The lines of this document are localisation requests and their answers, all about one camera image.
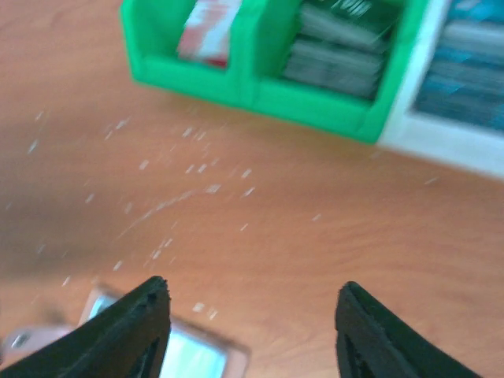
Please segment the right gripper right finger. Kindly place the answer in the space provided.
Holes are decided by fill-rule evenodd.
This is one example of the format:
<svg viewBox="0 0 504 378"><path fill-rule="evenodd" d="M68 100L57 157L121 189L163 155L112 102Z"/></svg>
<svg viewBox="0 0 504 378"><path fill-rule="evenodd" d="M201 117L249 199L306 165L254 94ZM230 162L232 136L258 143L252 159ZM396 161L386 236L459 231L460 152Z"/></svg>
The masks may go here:
<svg viewBox="0 0 504 378"><path fill-rule="evenodd" d="M354 281L335 308L335 354L341 377L478 377L415 332Z"/></svg>

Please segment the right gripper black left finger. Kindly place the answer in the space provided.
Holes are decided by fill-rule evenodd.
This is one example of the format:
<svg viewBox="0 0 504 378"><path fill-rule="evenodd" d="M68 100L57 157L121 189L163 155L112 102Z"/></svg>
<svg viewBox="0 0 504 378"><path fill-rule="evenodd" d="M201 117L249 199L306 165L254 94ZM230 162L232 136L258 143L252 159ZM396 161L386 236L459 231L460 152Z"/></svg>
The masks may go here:
<svg viewBox="0 0 504 378"><path fill-rule="evenodd" d="M167 281L152 276L2 377L159 377L171 331Z"/></svg>

